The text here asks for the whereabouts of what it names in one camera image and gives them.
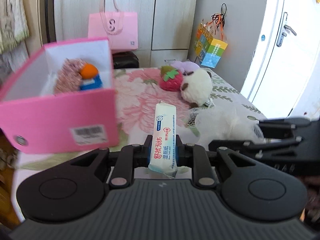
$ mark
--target white plush toy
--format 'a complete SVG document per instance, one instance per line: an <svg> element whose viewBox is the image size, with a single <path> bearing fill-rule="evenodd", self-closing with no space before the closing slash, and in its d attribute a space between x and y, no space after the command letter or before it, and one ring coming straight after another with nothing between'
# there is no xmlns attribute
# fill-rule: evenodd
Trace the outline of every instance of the white plush toy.
<svg viewBox="0 0 320 240"><path fill-rule="evenodd" d="M211 73L199 68L183 77L180 86L181 95L191 107L202 106L212 92Z"/></svg>

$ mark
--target silver bolt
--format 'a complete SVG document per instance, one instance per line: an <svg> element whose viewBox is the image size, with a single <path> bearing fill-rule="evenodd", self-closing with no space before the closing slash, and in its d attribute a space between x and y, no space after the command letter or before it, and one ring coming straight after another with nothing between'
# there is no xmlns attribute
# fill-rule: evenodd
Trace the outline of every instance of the silver bolt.
<svg viewBox="0 0 320 240"><path fill-rule="evenodd" d="M256 154L256 159L261 159L263 157L262 150L259 151L259 153Z"/></svg>
<svg viewBox="0 0 320 240"><path fill-rule="evenodd" d="M28 145L28 141L27 141L25 138L23 138L22 136L16 135L16 136L14 137L14 140L15 140L18 144L20 144L20 145L22 145L22 146Z"/></svg>
<svg viewBox="0 0 320 240"><path fill-rule="evenodd" d="M198 182L203 186L211 186L214 184L214 179L204 177L204 178L199 179Z"/></svg>
<svg viewBox="0 0 320 240"><path fill-rule="evenodd" d="M111 184L115 185L115 186L123 186L127 183L127 180L125 178L121 178L121 177L118 177L118 178L113 178L111 180Z"/></svg>

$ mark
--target black suitcase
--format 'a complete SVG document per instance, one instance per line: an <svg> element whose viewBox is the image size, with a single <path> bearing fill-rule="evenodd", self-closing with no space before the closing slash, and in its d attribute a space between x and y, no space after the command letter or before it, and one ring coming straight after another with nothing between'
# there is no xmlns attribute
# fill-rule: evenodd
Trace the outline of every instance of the black suitcase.
<svg viewBox="0 0 320 240"><path fill-rule="evenodd" d="M138 57L132 52L121 52L112 55L114 69L139 68Z"/></svg>

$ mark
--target strawberry plush toy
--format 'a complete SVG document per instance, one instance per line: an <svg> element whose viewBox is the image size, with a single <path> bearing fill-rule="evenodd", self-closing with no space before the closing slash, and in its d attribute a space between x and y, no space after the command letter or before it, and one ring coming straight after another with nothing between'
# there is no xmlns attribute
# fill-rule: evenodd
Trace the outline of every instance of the strawberry plush toy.
<svg viewBox="0 0 320 240"><path fill-rule="evenodd" d="M180 86L183 81L183 76L180 70L172 66L161 67L161 77L159 86L167 91L180 91Z"/></svg>

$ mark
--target metal grommet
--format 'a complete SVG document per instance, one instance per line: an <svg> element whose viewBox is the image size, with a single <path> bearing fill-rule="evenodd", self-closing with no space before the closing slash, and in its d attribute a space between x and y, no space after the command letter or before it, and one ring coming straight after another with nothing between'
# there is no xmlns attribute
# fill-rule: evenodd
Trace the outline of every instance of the metal grommet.
<svg viewBox="0 0 320 240"><path fill-rule="evenodd" d="M127 183L127 180L125 178L117 177L113 178L111 180L111 184L115 186L123 186Z"/></svg>
<svg viewBox="0 0 320 240"><path fill-rule="evenodd" d="M204 177L204 178L199 179L198 182L203 186L211 186L211 185L214 184L214 179L208 178L208 177Z"/></svg>
<svg viewBox="0 0 320 240"><path fill-rule="evenodd" d="M27 146L27 145L28 145L28 141L27 141L25 138L23 138L22 136L16 135L16 136L14 137L14 140L15 140L18 144L20 144L20 145L22 145L22 146Z"/></svg>

